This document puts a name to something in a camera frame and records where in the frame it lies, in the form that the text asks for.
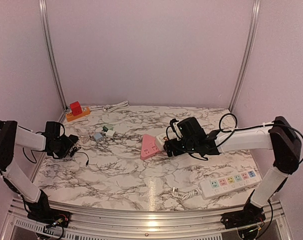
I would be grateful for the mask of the orange power strip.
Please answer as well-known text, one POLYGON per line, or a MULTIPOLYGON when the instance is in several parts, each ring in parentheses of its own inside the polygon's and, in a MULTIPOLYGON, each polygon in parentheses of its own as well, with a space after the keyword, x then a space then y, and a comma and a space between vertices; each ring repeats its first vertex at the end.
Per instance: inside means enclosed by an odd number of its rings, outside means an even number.
POLYGON ((74 108, 70 113, 66 114, 66 120, 67 122, 71 122, 74 120, 77 120, 79 118, 85 117, 91 113, 90 109, 88 107, 77 107, 74 108))

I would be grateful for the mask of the white cube socket adapter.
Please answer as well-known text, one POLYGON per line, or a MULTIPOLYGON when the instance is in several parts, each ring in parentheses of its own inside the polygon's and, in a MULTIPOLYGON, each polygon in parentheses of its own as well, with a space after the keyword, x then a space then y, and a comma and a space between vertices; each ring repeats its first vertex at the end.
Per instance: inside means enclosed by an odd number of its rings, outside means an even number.
POLYGON ((155 137, 155 144, 160 151, 164 150, 165 142, 168 140, 166 133, 161 133, 155 137))

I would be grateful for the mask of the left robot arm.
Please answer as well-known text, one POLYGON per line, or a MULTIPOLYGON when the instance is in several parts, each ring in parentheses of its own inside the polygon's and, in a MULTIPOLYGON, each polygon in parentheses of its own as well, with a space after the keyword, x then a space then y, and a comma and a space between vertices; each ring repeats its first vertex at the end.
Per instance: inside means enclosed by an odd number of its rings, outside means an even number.
POLYGON ((22 198, 29 219, 66 224, 71 214, 50 207, 48 196, 33 184, 17 163, 15 147, 43 152, 59 160, 71 152, 78 140, 75 135, 67 136, 60 122, 48 121, 44 132, 35 133, 19 126, 15 120, 0 120, 0 175, 6 185, 22 198))

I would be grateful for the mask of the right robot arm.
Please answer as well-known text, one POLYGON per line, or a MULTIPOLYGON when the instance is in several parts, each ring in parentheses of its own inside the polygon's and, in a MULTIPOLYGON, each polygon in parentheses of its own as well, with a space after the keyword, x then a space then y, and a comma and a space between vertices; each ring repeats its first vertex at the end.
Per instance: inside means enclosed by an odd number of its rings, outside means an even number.
POLYGON ((206 161, 208 156, 241 151, 270 150, 274 161, 258 187, 250 194, 242 210, 224 213, 221 222, 225 228, 241 227, 264 220, 263 207, 286 183, 288 177, 303 162, 303 135, 293 128, 283 116, 273 121, 246 128, 219 127, 206 133, 195 117, 182 121, 173 119, 168 127, 175 134, 170 138, 166 132, 163 148, 169 157, 189 154, 199 155, 206 161))

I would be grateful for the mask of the black power adapter with cable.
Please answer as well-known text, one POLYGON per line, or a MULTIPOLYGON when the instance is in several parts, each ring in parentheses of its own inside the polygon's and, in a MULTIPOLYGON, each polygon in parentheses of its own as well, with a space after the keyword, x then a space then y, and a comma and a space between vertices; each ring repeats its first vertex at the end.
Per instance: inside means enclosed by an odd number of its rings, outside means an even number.
POLYGON ((73 157, 76 153, 78 153, 78 154, 83 154, 83 155, 85 155, 85 156, 87 157, 87 161, 86 161, 85 165, 88 166, 88 165, 89 165, 89 160, 90 160, 90 158, 89 158, 89 156, 88 156, 87 153, 85 153, 85 152, 83 152, 83 151, 80 151, 80 150, 81 150, 81 147, 80 147, 80 146, 76 146, 76 144, 74 144, 74 145, 72 146, 72 148, 69 150, 68 156, 69 156, 69 157, 73 157))

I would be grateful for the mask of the red cube socket adapter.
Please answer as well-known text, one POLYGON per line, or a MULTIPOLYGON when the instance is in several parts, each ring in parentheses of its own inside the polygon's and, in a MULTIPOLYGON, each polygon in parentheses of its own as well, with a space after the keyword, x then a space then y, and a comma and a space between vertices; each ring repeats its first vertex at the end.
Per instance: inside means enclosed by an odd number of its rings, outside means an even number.
POLYGON ((81 105, 78 101, 71 103, 70 104, 70 109, 71 109, 71 112, 72 112, 73 116, 78 116, 83 112, 82 108, 81 108, 81 105))

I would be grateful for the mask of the pink triangular power strip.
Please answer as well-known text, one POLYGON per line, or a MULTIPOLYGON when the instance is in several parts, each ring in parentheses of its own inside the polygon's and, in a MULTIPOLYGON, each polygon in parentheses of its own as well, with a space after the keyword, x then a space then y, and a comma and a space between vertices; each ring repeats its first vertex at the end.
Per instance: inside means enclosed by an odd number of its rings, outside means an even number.
POLYGON ((149 134, 143 135, 141 153, 140 153, 141 160, 144 161, 144 160, 146 160, 150 157, 153 157, 153 156, 157 155, 158 153, 162 152, 157 148, 157 146, 155 144, 155 137, 156 136, 151 136, 149 134))

